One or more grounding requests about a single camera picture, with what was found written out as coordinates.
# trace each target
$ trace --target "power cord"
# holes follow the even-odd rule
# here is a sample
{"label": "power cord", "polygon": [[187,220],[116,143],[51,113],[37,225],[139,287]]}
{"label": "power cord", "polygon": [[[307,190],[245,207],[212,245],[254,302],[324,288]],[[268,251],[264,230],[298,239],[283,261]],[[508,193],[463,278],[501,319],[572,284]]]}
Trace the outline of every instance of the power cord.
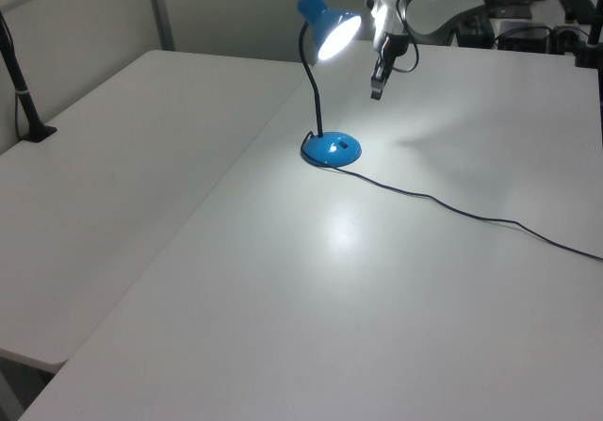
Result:
{"label": "power cord", "polygon": [[408,38],[410,39],[411,43],[413,44],[413,47],[415,48],[415,56],[416,56],[416,58],[415,58],[415,64],[413,66],[411,66],[409,69],[407,69],[407,70],[401,70],[400,68],[396,68],[394,66],[394,67],[392,67],[392,70],[395,71],[395,72],[397,72],[397,73],[410,73],[411,71],[414,71],[415,68],[418,66],[419,52],[418,52],[418,46],[416,45],[415,37],[411,33],[411,29],[408,26],[408,23],[406,22],[406,11],[404,11],[404,14],[402,14],[402,12],[399,9],[399,1],[400,0],[396,0],[396,14],[398,14],[398,19],[402,23],[402,25],[404,26],[404,30],[406,30],[406,33],[408,34]]}
{"label": "power cord", "polygon": [[[312,133],[312,131],[308,132],[308,134],[306,134],[305,138],[303,139],[303,142],[301,143],[301,147],[300,147],[301,154],[306,159],[309,159],[310,162],[314,161],[314,159],[312,157],[310,157],[310,155],[306,151],[303,150],[303,145],[304,145],[304,143],[309,138],[312,138],[313,136],[314,136],[314,134]],[[456,214],[459,214],[461,216],[469,217],[470,219],[485,221],[485,222],[489,222],[489,223],[504,223],[504,224],[515,225],[515,226],[521,228],[522,230],[530,233],[531,235],[535,235],[539,239],[544,240],[549,245],[552,245],[554,247],[558,247],[558,248],[566,250],[566,251],[571,251],[572,253],[579,254],[581,256],[585,256],[585,257],[590,258],[590,259],[594,259],[595,261],[603,262],[603,257],[596,256],[594,254],[590,254],[590,253],[587,253],[585,251],[580,251],[580,250],[572,249],[571,247],[567,247],[567,246],[565,246],[563,244],[555,242],[555,241],[553,241],[553,240],[551,240],[551,239],[549,239],[547,237],[544,237],[543,235],[540,235],[540,234],[536,233],[535,231],[533,231],[530,228],[522,225],[520,222],[518,222],[516,220],[496,219],[496,218],[477,216],[475,214],[471,214],[471,213],[465,212],[465,211],[463,211],[461,209],[457,209],[456,207],[453,207],[453,206],[451,206],[449,204],[446,204],[445,202],[442,202],[442,201],[438,200],[437,198],[435,198],[432,195],[429,195],[427,193],[411,192],[411,191],[408,191],[408,190],[402,190],[401,188],[387,186],[385,184],[378,183],[377,181],[374,181],[374,180],[372,180],[370,178],[367,178],[366,176],[364,176],[364,175],[362,175],[360,173],[355,173],[353,171],[343,170],[343,169],[341,169],[339,167],[332,167],[332,166],[326,165],[326,164],[324,164],[322,162],[317,162],[317,163],[320,164],[320,166],[326,167],[329,170],[335,170],[335,171],[338,171],[338,172],[340,172],[342,174],[346,174],[348,176],[353,176],[354,178],[358,178],[361,181],[364,181],[366,183],[372,184],[372,185],[377,186],[379,188],[383,188],[385,190],[392,191],[394,193],[399,193],[400,195],[406,195],[408,197],[415,197],[415,198],[422,198],[422,199],[426,199],[426,200],[431,200],[432,202],[436,202],[437,204],[445,207],[449,211],[452,211],[452,212],[454,212]]]}
{"label": "power cord", "polygon": [[500,35],[494,38],[494,42],[498,42],[498,40],[500,40],[501,38],[507,38],[511,35],[515,35],[519,32],[525,32],[527,30],[546,30],[548,31],[547,37],[549,39],[551,39],[551,37],[555,35],[555,31],[552,28],[547,27],[546,25],[526,25],[522,27],[512,28],[511,30],[507,30],[506,32],[501,33]]}

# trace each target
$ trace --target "lamp base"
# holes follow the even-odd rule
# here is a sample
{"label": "lamp base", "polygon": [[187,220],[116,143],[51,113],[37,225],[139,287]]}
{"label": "lamp base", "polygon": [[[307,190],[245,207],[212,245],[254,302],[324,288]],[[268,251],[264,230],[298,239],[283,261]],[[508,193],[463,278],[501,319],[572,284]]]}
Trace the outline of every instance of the lamp base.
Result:
{"label": "lamp base", "polygon": [[351,164],[362,153],[354,137],[341,132],[325,132],[313,136],[301,146],[301,156],[316,167],[343,167]]}

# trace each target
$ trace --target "blue desk lamp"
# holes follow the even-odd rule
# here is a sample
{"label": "blue desk lamp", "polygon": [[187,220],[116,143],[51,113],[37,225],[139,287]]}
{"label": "blue desk lamp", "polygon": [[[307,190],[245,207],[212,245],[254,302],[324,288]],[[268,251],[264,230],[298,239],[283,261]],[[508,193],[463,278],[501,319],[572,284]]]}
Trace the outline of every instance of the blue desk lamp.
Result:
{"label": "blue desk lamp", "polygon": [[326,60],[339,53],[350,43],[360,28],[361,19],[357,14],[329,9],[323,0],[299,0],[298,11],[305,18],[300,32],[300,58],[314,89],[318,128],[318,134],[311,133],[310,138],[301,146],[301,155],[308,163],[317,167],[343,167],[360,157],[362,149],[358,140],[347,134],[322,132],[320,95],[317,83],[305,59],[303,37],[308,26],[311,25],[314,32],[314,45],[318,50],[318,59]]}

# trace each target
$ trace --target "black cable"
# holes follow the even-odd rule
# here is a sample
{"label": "black cable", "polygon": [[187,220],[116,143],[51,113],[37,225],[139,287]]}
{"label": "black cable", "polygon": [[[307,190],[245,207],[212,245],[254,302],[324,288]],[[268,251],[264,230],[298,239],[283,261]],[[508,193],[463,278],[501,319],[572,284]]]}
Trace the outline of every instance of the black cable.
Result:
{"label": "black cable", "polygon": [[415,56],[416,56],[416,58],[415,58],[415,64],[413,66],[411,66],[409,69],[407,69],[407,70],[401,70],[400,68],[396,68],[394,66],[394,67],[392,67],[392,70],[395,71],[395,72],[397,72],[397,73],[409,73],[411,71],[414,71],[415,68],[418,66],[419,52],[418,52],[418,46],[416,45],[415,37],[411,33],[411,29],[408,26],[408,23],[406,22],[406,11],[404,11],[404,15],[402,15],[402,13],[400,12],[399,1],[400,0],[396,0],[396,14],[398,15],[399,21],[404,26],[404,30],[406,30],[406,33],[408,34],[408,38],[410,39],[411,43],[413,44],[413,47],[415,47]]}
{"label": "black cable", "polygon": [[506,38],[508,36],[514,35],[519,32],[524,32],[526,30],[538,30],[538,29],[547,30],[549,39],[550,39],[550,37],[555,35],[555,31],[552,28],[547,27],[546,25],[526,25],[525,27],[512,28],[511,30],[507,30],[506,32],[501,33],[500,35],[498,35],[497,37],[494,38],[494,42],[497,42],[501,38]]}
{"label": "black cable", "polygon": [[[303,139],[303,142],[301,143],[301,147],[300,147],[300,152],[303,156],[305,156],[306,158],[308,158],[310,161],[314,161],[314,159],[312,159],[312,157],[310,157],[310,155],[308,155],[308,153],[306,151],[303,150],[303,144],[313,136],[312,131],[308,132],[308,134],[305,136],[305,138]],[[489,223],[505,223],[505,224],[511,224],[511,225],[515,225],[518,226],[519,228],[523,229],[524,231],[527,231],[528,233],[535,235],[536,237],[538,237],[541,240],[544,240],[547,244],[550,244],[552,246],[558,247],[560,249],[566,250],[566,251],[571,251],[572,253],[576,253],[582,256],[585,256],[587,258],[591,258],[594,259],[596,261],[600,261],[603,262],[603,257],[600,256],[596,256],[594,254],[590,254],[587,253],[585,251],[580,251],[580,250],[576,250],[576,249],[572,249],[571,247],[567,247],[565,245],[562,245],[558,242],[555,242],[547,237],[544,237],[543,235],[540,235],[538,233],[536,233],[535,231],[531,230],[530,228],[522,225],[521,223],[519,223],[516,220],[508,220],[508,219],[495,219],[495,218],[489,218],[489,217],[482,217],[482,216],[477,216],[475,214],[470,214],[468,212],[465,212],[461,209],[457,209],[456,207],[452,207],[449,204],[446,204],[445,202],[442,202],[440,200],[438,200],[437,198],[433,197],[432,195],[426,194],[426,193],[418,193],[418,192],[410,192],[408,190],[402,190],[401,188],[396,188],[396,187],[392,187],[392,186],[387,186],[385,184],[381,184],[378,183],[377,181],[374,181],[370,178],[367,178],[366,176],[360,174],[360,173],[355,173],[353,171],[348,171],[348,170],[342,170],[339,167],[332,167],[330,165],[326,165],[322,162],[319,163],[320,166],[326,166],[329,170],[335,170],[335,171],[339,171],[340,173],[346,174],[348,176],[353,176],[354,178],[358,178],[362,181],[365,181],[366,183],[372,184],[374,186],[377,186],[379,188],[383,188],[385,190],[389,190],[395,193],[399,193],[400,195],[406,195],[408,197],[415,197],[415,198],[422,198],[422,199],[426,199],[426,200],[431,200],[433,202],[438,203],[439,205],[445,207],[446,209],[448,209],[449,211],[452,211],[456,214],[460,214],[461,216],[465,216],[465,217],[469,217],[470,219],[475,219],[475,220],[480,220],[480,221],[485,221],[485,222],[489,222]]]}
{"label": "black cable", "polygon": [[17,133],[17,139],[21,141],[21,134],[19,134],[19,95],[15,93],[15,132]]}
{"label": "black cable", "polygon": [[586,37],[588,37],[588,33],[586,33],[580,27],[573,27],[571,25],[560,25],[559,27],[555,27],[553,30],[556,35],[557,35],[557,32],[559,32],[560,30],[575,30],[577,32],[584,34]]}

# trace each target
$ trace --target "light bulb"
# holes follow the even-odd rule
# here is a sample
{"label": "light bulb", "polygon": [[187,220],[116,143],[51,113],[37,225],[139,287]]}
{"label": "light bulb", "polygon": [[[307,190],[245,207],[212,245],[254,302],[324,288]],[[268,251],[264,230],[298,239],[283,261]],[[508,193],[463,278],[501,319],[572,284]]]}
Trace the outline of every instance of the light bulb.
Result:
{"label": "light bulb", "polygon": [[333,32],[331,32],[331,34],[329,34],[324,44],[320,47],[318,58],[326,60],[335,54],[338,54],[339,51],[346,47],[354,37],[360,28],[361,22],[360,16],[354,16],[340,24]]}

